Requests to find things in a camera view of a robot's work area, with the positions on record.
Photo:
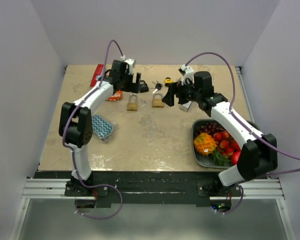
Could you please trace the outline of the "large brass padlock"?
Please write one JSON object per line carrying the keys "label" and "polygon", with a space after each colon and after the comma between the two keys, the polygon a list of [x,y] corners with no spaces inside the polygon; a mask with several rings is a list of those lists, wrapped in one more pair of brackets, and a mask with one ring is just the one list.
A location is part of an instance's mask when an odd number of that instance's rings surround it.
{"label": "large brass padlock", "polygon": [[165,104],[162,102],[163,94],[160,92],[156,92],[152,97],[152,107],[153,108],[164,108]]}

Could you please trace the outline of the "yellow padlock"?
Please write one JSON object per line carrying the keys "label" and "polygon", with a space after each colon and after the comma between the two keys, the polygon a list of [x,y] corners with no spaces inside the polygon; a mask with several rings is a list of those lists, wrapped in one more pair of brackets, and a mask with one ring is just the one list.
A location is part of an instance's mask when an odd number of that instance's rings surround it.
{"label": "yellow padlock", "polygon": [[166,77],[164,81],[164,86],[168,87],[170,84],[173,84],[174,81],[170,77]]}

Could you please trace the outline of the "small silver key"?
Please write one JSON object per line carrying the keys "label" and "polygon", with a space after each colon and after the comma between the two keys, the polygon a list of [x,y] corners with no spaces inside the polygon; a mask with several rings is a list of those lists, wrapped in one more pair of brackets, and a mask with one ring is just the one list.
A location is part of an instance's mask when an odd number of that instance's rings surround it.
{"label": "small silver key", "polygon": [[147,105],[147,102],[144,99],[141,98],[140,101],[141,101],[141,107],[142,108]]}

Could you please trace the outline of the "small brass padlock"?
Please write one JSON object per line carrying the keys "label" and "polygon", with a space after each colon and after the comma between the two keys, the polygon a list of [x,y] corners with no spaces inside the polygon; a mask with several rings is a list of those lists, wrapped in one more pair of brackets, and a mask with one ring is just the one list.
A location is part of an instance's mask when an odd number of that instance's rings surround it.
{"label": "small brass padlock", "polygon": [[129,96],[128,103],[126,106],[127,111],[137,111],[138,110],[138,96],[135,93],[132,93]]}

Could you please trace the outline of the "black padlock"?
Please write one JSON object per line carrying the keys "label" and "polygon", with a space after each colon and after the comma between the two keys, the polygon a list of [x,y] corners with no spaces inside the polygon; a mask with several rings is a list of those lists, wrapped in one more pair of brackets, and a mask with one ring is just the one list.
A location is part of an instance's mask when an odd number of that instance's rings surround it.
{"label": "black padlock", "polygon": [[140,93],[149,92],[148,84],[144,80],[140,80],[139,82],[139,92]]}

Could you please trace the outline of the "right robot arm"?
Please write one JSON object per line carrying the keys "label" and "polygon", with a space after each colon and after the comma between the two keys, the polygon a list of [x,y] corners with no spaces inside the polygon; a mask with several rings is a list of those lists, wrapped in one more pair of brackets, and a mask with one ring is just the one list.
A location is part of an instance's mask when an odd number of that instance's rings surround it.
{"label": "right robot arm", "polygon": [[212,185],[213,192],[223,197],[231,190],[231,185],[276,170],[278,155],[272,149],[277,145],[276,138],[251,126],[231,107],[226,97],[216,93],[209,72],[195,72],[190,67],[179,71],[182,79],[168,86],[162,101],[170,107],[174,106],[175,98],[180,105],[196,102],[202,111],[229,132],[241,148],[237,164],[219,173],[219,180]]}

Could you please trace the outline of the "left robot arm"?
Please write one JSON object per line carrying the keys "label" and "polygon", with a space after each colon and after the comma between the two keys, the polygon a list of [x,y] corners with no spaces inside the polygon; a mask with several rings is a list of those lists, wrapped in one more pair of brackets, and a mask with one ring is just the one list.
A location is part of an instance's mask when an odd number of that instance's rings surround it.
{"label": "left robot arm", "polygon": [[75,189],[82,196],[89,196],[94,190],[94,184],[88,180],[92,173],[88,155],[88,143],[93,136],[92,113],[117,91],[138,92],[141,74],[137,73],[136,82],[133,82],[135,64],[131,58],[114,60],[90,91],[61,106],[58,133],[62,145],[71,152],[71,175],[79,180]]}

